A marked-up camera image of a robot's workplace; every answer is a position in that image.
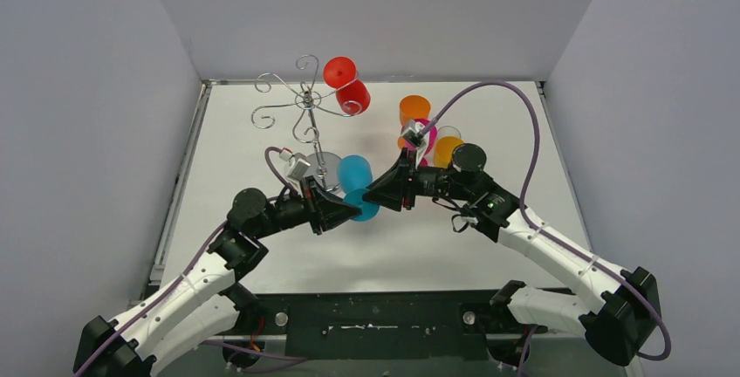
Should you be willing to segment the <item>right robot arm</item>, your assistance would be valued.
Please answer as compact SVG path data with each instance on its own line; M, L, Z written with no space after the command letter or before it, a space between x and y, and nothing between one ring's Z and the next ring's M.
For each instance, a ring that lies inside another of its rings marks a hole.
M394 211L412 209L419 196L447 202L465 226L523 255L569 291L510 281L490 300L499 330L525 325L570 333L605 360L629 365L659 325L655 277L641 267L627 271L578 246L485 173L486 161L485 152L471 143L456 147L445 168L419 167L416 152L404 149L363 199Z

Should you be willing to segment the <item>orange wine glass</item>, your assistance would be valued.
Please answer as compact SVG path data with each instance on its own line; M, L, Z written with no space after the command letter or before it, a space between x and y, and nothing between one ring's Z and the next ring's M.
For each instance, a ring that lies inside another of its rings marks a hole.
M411 120L425 126L431 109L431 103L421 95L406 96L399 104L401 129L404 129Z

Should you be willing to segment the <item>magenta wine glass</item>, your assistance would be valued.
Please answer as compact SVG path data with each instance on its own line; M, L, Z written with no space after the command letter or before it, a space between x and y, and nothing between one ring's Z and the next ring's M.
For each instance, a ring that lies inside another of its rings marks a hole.
M422 129L426 127L426 125L429 123L429 120L424 118L416 118L415 119L415 128L418 132L420 132ZM422 143L421 145L416 149L416 166L417 167L426 167L428 165L426 156L429 154L435 144L437 135L436 127L432 127L428 132L426 132L423 135Z

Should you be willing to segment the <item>clear patterned wine glass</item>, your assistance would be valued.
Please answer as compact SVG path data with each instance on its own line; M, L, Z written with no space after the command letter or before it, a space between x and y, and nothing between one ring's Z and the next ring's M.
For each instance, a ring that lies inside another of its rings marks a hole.
M437 139L442 139L446 137L454 137L457 139L462 138L461 132L453 126L441 126L437 128Z

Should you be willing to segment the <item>blue wine glass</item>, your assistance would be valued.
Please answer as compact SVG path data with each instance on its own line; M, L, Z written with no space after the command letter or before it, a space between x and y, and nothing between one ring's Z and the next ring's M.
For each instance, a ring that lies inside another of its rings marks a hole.
M361 210L361 213L353 220L361 223L374 218L380 206L363 200L363 195L373 182L372 169L368 160L360 155L348 155L340 160L337 172L339 185L345 194L343 202Z

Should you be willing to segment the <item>yellow wine glass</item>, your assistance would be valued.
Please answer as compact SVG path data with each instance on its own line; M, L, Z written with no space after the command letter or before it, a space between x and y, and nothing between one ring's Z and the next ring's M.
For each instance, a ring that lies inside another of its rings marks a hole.
M446 168L455 149L464 141L455 136L445 136L435 142L433 151L433 165L437 168Z

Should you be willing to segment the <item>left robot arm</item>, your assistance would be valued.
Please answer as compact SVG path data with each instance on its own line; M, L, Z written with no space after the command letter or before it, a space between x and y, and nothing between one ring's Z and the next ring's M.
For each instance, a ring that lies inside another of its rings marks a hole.
M112 319L83 328L77 376L154 376L169 362L218 333L252 332L257 297L240 281L265 258L261 238L309 224L320 235L359 216L361 208L322 188L314 178L297 194L271 201L260 189L234 197L226 219L169 284Z

